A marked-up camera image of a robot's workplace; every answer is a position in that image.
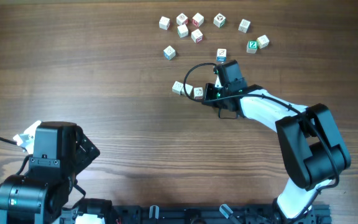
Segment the wooden block number six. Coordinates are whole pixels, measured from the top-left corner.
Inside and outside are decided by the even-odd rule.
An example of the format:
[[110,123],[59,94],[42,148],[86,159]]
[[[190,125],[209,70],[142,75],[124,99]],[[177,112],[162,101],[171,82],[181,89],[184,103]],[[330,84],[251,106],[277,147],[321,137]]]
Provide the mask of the wooden block number six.
[[181,91],[183,89],[183,84],[178,82],[178,81],[175,81],[173,86],[172,86],[172,92],[178,94],[178,95],[181,95]]

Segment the wooden block baseball picture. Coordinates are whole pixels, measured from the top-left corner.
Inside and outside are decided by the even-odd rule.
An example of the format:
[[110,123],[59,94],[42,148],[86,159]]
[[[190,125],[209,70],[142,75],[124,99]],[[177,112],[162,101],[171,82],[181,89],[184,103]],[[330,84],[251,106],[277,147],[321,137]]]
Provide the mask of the wooden block baseball picture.
[[204,91],[202,87],[196,87],[193,89],[193,98],[195,100],[202,100],[204,95]]

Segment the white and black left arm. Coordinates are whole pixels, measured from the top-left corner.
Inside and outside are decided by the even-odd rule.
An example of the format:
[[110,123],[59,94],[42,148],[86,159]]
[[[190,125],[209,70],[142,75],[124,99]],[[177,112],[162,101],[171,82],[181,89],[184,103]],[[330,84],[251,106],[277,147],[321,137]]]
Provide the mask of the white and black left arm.
[[70,122],[40,122],[25,157],[27,172],[19,170],[0,184],[0,223],[116,223],[111,201],[81,198],[66,208],[77,189],[77,175],[99,155],[82,128]]

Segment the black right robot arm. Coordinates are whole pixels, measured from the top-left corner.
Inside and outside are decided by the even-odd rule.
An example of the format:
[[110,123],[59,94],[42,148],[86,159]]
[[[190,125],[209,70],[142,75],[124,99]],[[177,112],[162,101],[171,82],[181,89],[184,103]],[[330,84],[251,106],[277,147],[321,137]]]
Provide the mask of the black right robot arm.
[[206,84],[202,104],[229,110],[273,130],[289,180],[275,200],[276,222],[306,217],[316,197],[339,184],[351,156],[327,106],[296,105],[249,86],[237,61],[214,65],[216,83]]

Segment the plain wooden block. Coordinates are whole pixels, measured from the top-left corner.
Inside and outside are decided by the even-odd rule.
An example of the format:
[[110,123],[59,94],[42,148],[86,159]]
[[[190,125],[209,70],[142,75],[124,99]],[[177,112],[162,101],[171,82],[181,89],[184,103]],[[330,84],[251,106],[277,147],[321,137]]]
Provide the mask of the plain wooden block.
[[185,95],[187,93],[189,96],[191,96],[192,91],[193,91],[193,87],[189,84],[185,84],[181,89],[181,94]]

